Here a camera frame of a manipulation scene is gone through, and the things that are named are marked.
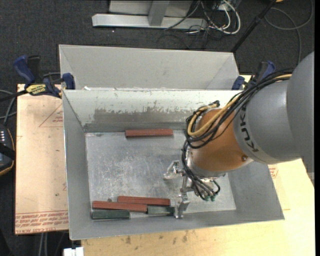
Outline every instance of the dark green block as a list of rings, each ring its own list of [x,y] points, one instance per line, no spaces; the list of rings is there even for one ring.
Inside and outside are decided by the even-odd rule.
[[[174,215],[175,208],[171,206],[148,206],[148,214],[151,215]]]
[[[130,212],[128,210],[93,209],[91,211],[91,218],[94,220],[130,219]]]

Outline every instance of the red wooden block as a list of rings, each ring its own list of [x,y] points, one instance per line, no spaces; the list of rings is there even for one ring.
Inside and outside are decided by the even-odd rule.
[[[120,203],[120,202],[108,202],[108,201],[93,201],[93,209],[105,209],[105,210],[129,210],[130,212],[146,213],[148,207],[146,204],[136,203]]]
[[[138,137],[165,137],[172,136],[174,131],[172,129],[142,129],[142,130],[126,130],[126,138]]]
[[[118,196],[118,203],[143,204],[148,206],[170,206],[170,199],[138,196]]]

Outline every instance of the power cord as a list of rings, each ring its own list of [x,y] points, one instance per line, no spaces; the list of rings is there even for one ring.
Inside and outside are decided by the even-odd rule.
[[[296,25],[295,21],[283,10],[281,9],[278,9],[278,8],[275,8],[275,7],[272,7],[271,10],[274,10],[274,11],[278,11],[282,14],[284,14],[290,21],[291,23],[293,24],[294,27],[281,27],[281,26],[277,26],[277,25],[274,25],[273,23],[271,23],[267,17],[265,16],[264,19],[265,21],[272,27],[278,29],[278,30],[284,30],[284,31],[290,31],[290,30],[296,30],[296,33],[297,33],[297,36],[298,36],[298,59],[297,59],[297,65],[300,63],[301,61],[301,44],[302,44],[302,41],[301,41],[301,35],[300,35],[300,32],[299,32],[299,29],[302,28],[303,26],[305,26],[306,24],[308,24],[312,17],[313,17],[313,14],[314,14],[314,3],[313,3],[313,0],[310,0],[310,3],[311,3],[311,13],[310,13],[310,16],[308,18],[308,20],[306,22],[304,22],[303,24],[301,25]]]
[[[4,94],[8,94],[8,95],[12,95],[13,94],[12,92],[10,92],[8,90],[2,90],[2,89],[0,89],[0,93],[4,93]],[[15,114],[17,114],[17,112],[10,113],[10,111],[11,111],[13,105],[14,105],[15,100],[16,100],[16,98],[13,98],[11,100],[11,102],[10,102],[8,108],[7,108],[6,114],[3,115],[3,116],[0,116],[0,119],[4,119],[4,121],[3,121],[4,125],[6,125],[9,117],[12,117]]]
[[[231,13],[235,13],[235,22],[233,22],[233,19],[231,17],[231,14],[228,13],[226,8],[224,10],[220,10],[221,3],[225,3],[230,7],[232,10]],[[202,14],[203,14],[203,22],[201,25],[192,25],[187,30],[181,30],[184,34],[187,34],[188,36],[195,36],[195,39],[191,43],[187,43],[182,37],[178,36],[178,33],[180,31],[175,31],[174,34],[164,34],[160,36],[156,41],[157,48],[163,48],[159,46],[159,41],[164,37],[172,37],[174,39],[179,40],[184,46],[186,50],[194,50],[196,47],[195,43],[202,39],[202,46],[201,49],[204,49],[207,45],[208,38],[211,38],[213,40],[221,40],[223,36],[225,35],[234,35],[236,34],[240,28],[241,28],[241,20],[238,12],[236,9],[227,1],[223,0],[222,2],[217,2],[211,9],[208,8],[203,1],[197,1],[195,3],[195,6],[193,10],[188,14],[186,17],[181,19],[178,23],[164,29],[164,32],[170,31],[171,29],[177,27],[179,24],[181,24],[183,21],[185,21],[187,18],[189,18],[191,15],[193,15],[196,10],[201,7]],[[226,23],[218,24],[216,22],[217,14],[224,12],[224,15],[226,16],[227,20]]]
[[[62,235],[59,239],[59,242],[56,246],[55,252],[53,256],[57,256],[59,253],[60,245],[63,241],[63,238],[65,237],[66,232],[62,232]],[[41,238],[40,238],[40,243],[39,243],[39,251],[38,251],[38,256],[42,255],[42,252],[44,251],[44,256],[48,256],[48,233],[42,233]]]

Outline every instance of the cable bundle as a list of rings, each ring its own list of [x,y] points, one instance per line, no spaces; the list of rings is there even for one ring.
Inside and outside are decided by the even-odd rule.
[[[281,70],[274,73],[271,73],[267,77],[263,78],[260,81],[249,82],[245,89],[238,94],[234,95],[226,106],[220,109],[220,111],[215,114],[209,121],[204,123],[200,128],[196,130],[197,121],[199,122],[207,111],[212,110],[213,108],[218,108],[220,106],[219,101],[215,101],[209,105],[199,107],[191,116],[186,119],[186,130],[185,137],[186,140],[182,147],[182,157],[181,162],[185,170],[185,174],[190,178],[194,184],[196,195],[200,196],[203,200],[208,200],[209,197],[214,198],[215,195],[220,191],[220,187],[215,180],[212,180],[215,185],[218,187],[217,191],[214,191],[213,188],[210,188],[207,184],[196,176],[190,167],[187,164],[188,159],[188,148],[199,149],[207,145],[209,142],[220,137],[228,126],[232,123],[234,118],[239,113],[242,106],[245,106],[254,95],[262,90],[264,87],[273,84],[278,81],[288,80],[290,74],[285,72],[287,70]],[[227,120],[227,118],[234,113],[231,121],[225,126],[225,128],[217,134],[219,127]]]
[[[224,25],[219,26],[219,25],[215,24],[214,18],[213,18],[213,17],[210,17],[210,16],[208,15],[203,1],[197,1],[196,4],[195,4],[194,9],[190,12],[190,14],[188,14],[186,17],[184,17],[183,19],[181,19],[178,23],[176,23],[176,24],[174,24],[174,25],[166,28],[165,31],[170,30],[170,29],[173,29],[173,28],[177,27],[178,25],[180,25],[180,24],[181,24],[182,22],[184,22],[187,18],[189,18],[191,15],[193,15],[193,14],[196,12],[196,10],[199,8],[199,6],[201,6],[202,12],[203,12],[203,14],[204,14],[204,16],[205,16],[205,18],[206,18],[207,25],[206,25],[206,27],[202,27],[202,26],[191,26],[190,29],[189,29],[189,31],[188,31],[189,34],[198,33],[198,32],[200,32],[200,31],[207,31],[207,30],[209,30],[209,29],[218,30],[218,31],[221,31],[223,34],[227,34],[227,35],[234,35],[234,34],[238,33],[239,30],[240,30],[240,28],[241,28],[241,20],[240,20],[240,16],[239,16],[238,12],[236,11],[236,9],[235,9],[228,1],[223,0],[222,2],[223,2],[224,4],[226,4],[226,5],[228,5],[228,6],[230,7],[230,9],[235,13],[237,28],[236,28],[234,31],[227,31],[227,29],[230,28],[232,22],[231,22],[231,17],[230,17],[230,15],[229,15],[229,13],[228,13],[228,11],[226,10],[225,7],[224,7],[224,9],[223,9],[223,12],[225,13],[225,15],[226,15],[226,17],[227,17],[228,22],[227,22],[227,24],[224,24]],[[212,11],[213,11],[214,14],[216,13],[216,11],[218,10],[218,8],[219,8],[220,5],[221,5],[221,4],[219,3],[219,4],[217,4],[217,5],[212,9]],[[199,29],[198,29],[198,30],[194,30],[194,29],[193,29],[193,31],[190,31],[190,30],[192,30],[193,27],[199,27]]]

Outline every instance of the cardboard sheet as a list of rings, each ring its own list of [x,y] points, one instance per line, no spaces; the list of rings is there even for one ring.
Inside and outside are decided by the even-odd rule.
[[[67,230],[61,99],[18,97],[16,134],[15,234]]]

